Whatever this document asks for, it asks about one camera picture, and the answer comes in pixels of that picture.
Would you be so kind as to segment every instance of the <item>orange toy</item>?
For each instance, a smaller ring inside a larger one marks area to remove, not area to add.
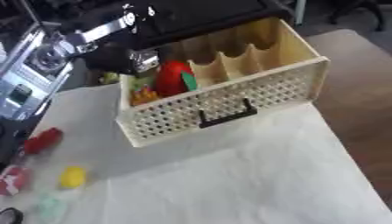
[[[148,86],[144,86],[140,91],[133,91],[129,100],[130,105],[137,106],[158,99],[157,92],[152,91]]]

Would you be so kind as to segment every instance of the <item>white table covering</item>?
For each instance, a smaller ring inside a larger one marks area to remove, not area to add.
[[[115,122],[116,85],[59,93],[37,131],[65,132],[33,161],[30,190],[1,207],[39,223],[42,193],[67,201],[64,224],[382,224],[392,214],[307,103],[132,148]],[[88,184],[56,190],[67,165]]]

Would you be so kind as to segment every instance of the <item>red toy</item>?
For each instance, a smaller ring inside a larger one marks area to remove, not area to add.
[[[38,136],[29,138],[24,142],[24,152],[26,154],[38,154],[42,150],[50,148],[61,141],[63,132],[60,129],[51,128]]]
[[[0,194],[15,195],[30,181],[29,169],[10,165],[0,175]]]
[[[186,85],[184,75],[194,78],[192,69],[187,64],[176,60],[163,63],[156,79],[158,95],[167,97],[192,90]]]

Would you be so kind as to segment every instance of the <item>drawer compartment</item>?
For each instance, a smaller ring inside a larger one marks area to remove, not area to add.
[[[283,20],[273,17],[167,47],[169,58],[190,65],[199,87],[131,107],[129,76],[122,76],[116,120],[136,147],[311,101],[329,63]]]

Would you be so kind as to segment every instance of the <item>toy fruit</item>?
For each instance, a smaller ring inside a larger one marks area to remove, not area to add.
[[[156,79],[160,96],[178,95],[197,88],[192,69],[185,63],[169,60],[161,65]]]
[[[31,137],[24,142],[24,152],[26,154],[38,154],[42,150],[50,148],[59,143],[63,137],[63,132],[60,129],[51,128],[38,136]]]
[[[59,178],[64,188],[75,188],[86,182],[86,171],[79,166],[68,166]]]
[[[146,102],[158,100],[157,92],[152,91],[148,86],[143,87],[140,91],[133,91],[130,96],[130,105],[137,106]]]
[[[18,166],[10,165],[0,175],[0,194],[15,195],[30,182],[31,170]]]

